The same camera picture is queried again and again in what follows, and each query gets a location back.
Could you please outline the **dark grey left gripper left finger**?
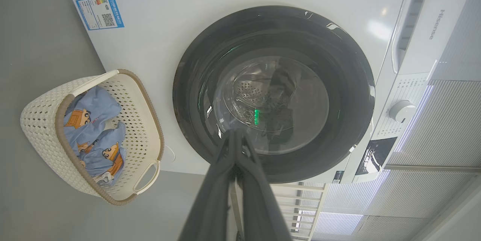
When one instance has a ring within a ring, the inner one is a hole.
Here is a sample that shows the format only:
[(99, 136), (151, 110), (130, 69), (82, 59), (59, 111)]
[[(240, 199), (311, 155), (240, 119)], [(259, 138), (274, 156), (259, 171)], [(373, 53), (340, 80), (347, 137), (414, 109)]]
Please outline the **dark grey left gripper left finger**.
[(180, 241), (225, 241), (228, 190), (233, 179), (235, 132), (227, 131), (179, 236)]

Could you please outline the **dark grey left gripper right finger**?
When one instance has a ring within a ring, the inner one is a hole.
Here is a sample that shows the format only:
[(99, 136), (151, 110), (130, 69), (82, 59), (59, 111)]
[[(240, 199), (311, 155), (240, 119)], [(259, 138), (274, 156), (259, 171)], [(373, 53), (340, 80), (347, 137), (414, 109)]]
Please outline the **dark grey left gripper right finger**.
[(243, 191), (244, 239), (290, 241), (279, 205), (247, 133), (237, 130), (237, 167)]

